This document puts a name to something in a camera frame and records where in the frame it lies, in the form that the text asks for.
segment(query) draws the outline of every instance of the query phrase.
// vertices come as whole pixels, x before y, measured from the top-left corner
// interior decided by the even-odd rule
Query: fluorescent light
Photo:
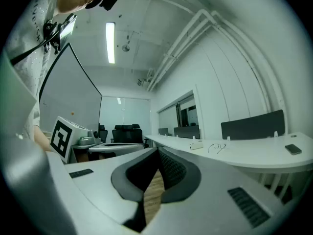
[[[107,50],[110,64],[115,64],[114,35],[115,35],[115,23],[107,23]]]

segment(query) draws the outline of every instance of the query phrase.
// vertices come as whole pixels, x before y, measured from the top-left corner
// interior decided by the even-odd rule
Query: white device
[[[71,146],[78,144],[81,137],[87,137],[88,131],[65,118],[57,117],[50,140],[51,151],[58,153],[62,161],[68,163]]]
[[[197,150],[197,149],[201,149],[201,148],[203,148],[203,142],[202,141],[190,144],[190,150]]]

